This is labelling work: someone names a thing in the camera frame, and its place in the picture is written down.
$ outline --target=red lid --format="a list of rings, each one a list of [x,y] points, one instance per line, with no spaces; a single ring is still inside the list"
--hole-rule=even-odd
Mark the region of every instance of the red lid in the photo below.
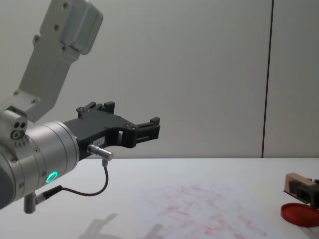
[[[288,203],[281,207],[281,216],[294,225],[312,228],[319,226],[319,211],[305,204]]]

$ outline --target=white wall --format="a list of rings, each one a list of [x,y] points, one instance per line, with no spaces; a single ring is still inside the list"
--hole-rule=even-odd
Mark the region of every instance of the white wall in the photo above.
[[[276,0],[265,157],[319,156],[319,1]]]
[[[270,0],[92,2],[104,14],[96,43],[40,122],[115,101],[116,114],[162,126],[159,140],[117,157],[261,156]],[[0,1],[0,98],[18,86],[48,5]]]

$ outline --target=paper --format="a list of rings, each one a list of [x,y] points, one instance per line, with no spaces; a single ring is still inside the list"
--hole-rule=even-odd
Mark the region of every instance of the paper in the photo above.
[[[140,239],[282,239],[238,187],[162,187],[139,198]]]

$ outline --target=cable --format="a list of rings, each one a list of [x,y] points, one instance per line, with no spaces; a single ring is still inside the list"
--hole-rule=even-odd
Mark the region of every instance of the cable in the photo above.
[[[81,192],[75,191],[73,189],[63,188],[63,187],[62,187],[62,190],[68,191],[71,193],[75,193],[77,195],[86,196],[86,197],[97,196],[97,195],[103,193],[109,184],[109,173],[108,173],[108,169],[106,167],[104,168],[104,172],[105,172],[105,184],[104,184],[104,187],[97,193],[81,193]]]

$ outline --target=small device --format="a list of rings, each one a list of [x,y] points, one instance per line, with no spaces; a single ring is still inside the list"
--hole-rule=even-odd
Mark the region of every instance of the small device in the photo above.
[[[24,211],[33,213],[37,204],[62,190],[96,196],[108,185],[113,153],[106,147],[133,148],[158,138],[159,118],[134,124],[114,114],[114,102],[90,102],[76,109],[76,119],[28,127],[54,107],[71,64],[91,51],[102,21],[103,15],[87,0],[51,1],[20,86],[0,102],[0,209],[24,198]],[[99,192],[58,186],[35,194],[92,154],[102,158],[106,175]]]
[[[319,180],[305,178],[297,173],[286,175],[285,192],[311,207],[319,208]]]

